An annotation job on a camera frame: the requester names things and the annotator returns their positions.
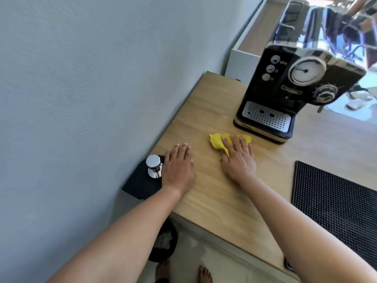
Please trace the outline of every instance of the wooden countertop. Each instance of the wooden countertop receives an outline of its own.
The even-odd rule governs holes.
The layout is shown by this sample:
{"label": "wooden countertop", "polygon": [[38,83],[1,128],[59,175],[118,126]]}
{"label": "wooden countertop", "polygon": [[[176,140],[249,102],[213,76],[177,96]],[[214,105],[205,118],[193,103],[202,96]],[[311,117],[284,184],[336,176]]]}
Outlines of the wooden countertop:
{"label": "wooden countertop", "polygon": [[[208,135],[247,132],[233,126],[246,91],[243,83],[207,72],[178,112],[154,154],[176,143],[193,148],[196,183],[174,212],[259,259],[285,271],[283,253],[247,196],[224,174]],[[377,126],[306,105],[293,138],[276,145],[252,135],[258,175],[290,201],[294,164],[303,161],[377,189]]]}

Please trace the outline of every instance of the espresso machine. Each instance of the espresso machine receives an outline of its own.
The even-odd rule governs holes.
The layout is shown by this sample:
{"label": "espresso machine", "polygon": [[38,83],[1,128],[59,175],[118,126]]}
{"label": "espresso machine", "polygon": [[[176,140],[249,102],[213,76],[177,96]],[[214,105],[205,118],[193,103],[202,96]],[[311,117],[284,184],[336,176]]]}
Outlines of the espresso machine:
{"label": "espresso machine", "polygon": [[296,115],[306,104],[332,103],[377,62],[375,19],[289,1],[237,111],[235,126],[276,143],[290,139]]}

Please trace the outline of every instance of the gray wall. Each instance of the gray wall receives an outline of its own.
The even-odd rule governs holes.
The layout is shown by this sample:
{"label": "gray wall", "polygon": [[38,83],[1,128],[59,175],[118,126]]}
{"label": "gray wall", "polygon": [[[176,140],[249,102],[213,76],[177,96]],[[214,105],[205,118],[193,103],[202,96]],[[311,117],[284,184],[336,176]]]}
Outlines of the gray wall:
{"label": "gray wall", "polygon": [[0,1],[0,281],[46,280],[260,0]]}

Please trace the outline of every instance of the coffee tamper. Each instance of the coffee tamper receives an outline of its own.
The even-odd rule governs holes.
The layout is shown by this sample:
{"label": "coffee tamper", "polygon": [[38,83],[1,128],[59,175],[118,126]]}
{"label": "coffee tamper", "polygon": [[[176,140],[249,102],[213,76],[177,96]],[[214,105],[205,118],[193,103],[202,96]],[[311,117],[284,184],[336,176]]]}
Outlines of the coffee tamper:
{"label": "coffee tamper", "polygon": [[161,178],[163,173],[163,164],[160,157],[157,155],[150,155],[145,162],[148,166],[148,175],[154,179]]}

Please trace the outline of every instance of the microfiber cloth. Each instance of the microfiber cloth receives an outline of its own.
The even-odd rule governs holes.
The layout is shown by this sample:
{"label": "microfiber cloth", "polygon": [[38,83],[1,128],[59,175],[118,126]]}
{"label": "microfiber cloth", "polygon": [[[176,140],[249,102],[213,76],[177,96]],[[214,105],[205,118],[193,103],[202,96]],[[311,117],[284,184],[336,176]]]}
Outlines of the microfiber cloth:
{"label": "microfiber cloth", "polygon": [[[239,138],[240,136],[244,137],[245,140],[246,140],[246,143],[249,145],[251,142],[252,142],[252,137],[251,136],[248,136],[248,135],[237,135],[237,138]],[[228,142],[233,146],[233,142],[232,142],[232,138],[230,137],[229,134],[220,134],[220,133],[216,133],[216,134],[213,134],[213,135],[210,135],[210,142],[212,144],[212,146],[215,148],[215,149],[218,149],[218,150],[224,150],[225,153],[227,153],[228,157],[229,157],[229,151],[227,148],[225,148],[222,140],[221,140],[221,137],[225,137]]]}

